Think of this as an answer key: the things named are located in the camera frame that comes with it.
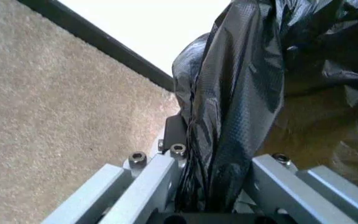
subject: metal bar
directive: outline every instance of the metal bar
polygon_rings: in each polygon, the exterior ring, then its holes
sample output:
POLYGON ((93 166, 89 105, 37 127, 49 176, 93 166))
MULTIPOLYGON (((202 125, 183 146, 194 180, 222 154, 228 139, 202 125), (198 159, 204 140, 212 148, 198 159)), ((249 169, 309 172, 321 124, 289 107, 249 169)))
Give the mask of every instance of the metal bar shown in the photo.
POLYGON ((155 155, 100 224, 146 223, 155 209, 164 211, 178 181, 178 162, 168 156, 155 155))
POLYGON ((325 166, 298 172, 296 175, 358 222, 358 187, 325 166))
POLYGON ((355 223, 270 155, 252 159, 245 191, 268 216, 285 209, 298 223, 355 223))
POLYGON ((42 223, 95 223, 130 183, 129 170, 105 164, 42 223))

